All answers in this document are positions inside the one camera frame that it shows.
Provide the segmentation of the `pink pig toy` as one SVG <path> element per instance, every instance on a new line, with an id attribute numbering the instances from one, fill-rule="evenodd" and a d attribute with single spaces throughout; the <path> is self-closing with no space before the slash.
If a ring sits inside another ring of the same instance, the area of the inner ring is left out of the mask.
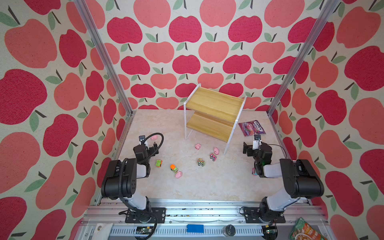
<path id="1" fill-rule="evenodd" d="M 220 153 L 220 150 L 217 147 L 214 147 L 214 153 L 215 155 L 218 155 Z"/>
<path id="2" fill-rule="evenodd" d="M 183 172 L 182 171 L 178 171 L 176 174 L 175 174 L 175 178 L 179 179 L 183 176 Z"/>

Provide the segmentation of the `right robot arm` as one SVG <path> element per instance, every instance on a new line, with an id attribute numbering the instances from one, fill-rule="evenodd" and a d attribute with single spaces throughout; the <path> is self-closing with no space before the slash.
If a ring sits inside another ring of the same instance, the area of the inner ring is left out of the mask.
<path id="1" fill-rule="evenodd" d="M 272 147 L 260 141 L 243 143 L 243 153 L 254 159 L 254 169 L 260 178 L 282 178 L 284 187 L 274 195 L 264 197 L 257 210 L 258 218 L 270 222 L 300 199 L 313 199 L 324 194 L 324 184 L 309 160 L 280 159 L 272 164 Z"/>

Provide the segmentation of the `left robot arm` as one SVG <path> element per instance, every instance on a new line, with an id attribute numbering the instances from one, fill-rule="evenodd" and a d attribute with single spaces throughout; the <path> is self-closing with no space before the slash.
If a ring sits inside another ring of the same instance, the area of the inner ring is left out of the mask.
<path id="1" fill-rule="evenodd" d="M 104 176 L 101 194 L 103 198 L 120 200 L 127 208 L 140 214 L 152 212 L 150 201 L 138 192 L 137 180 L 147 178 L 151 172 L 150 159 L 159 153 L 158 145 L 145 144 L 134 147 L 134 158 L 111 161 Z"/>

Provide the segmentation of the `wooden two-tier shelf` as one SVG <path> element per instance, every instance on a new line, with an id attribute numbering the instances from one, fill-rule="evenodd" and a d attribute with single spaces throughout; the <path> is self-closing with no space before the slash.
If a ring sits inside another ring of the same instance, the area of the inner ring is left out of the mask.
<path id="1" fill-rule="evenodd" d="M 226 154 L 246 100 L 198 84 L 183 104 L 185 140 L 192 131 L 203 133 L 226 142 Z"/>

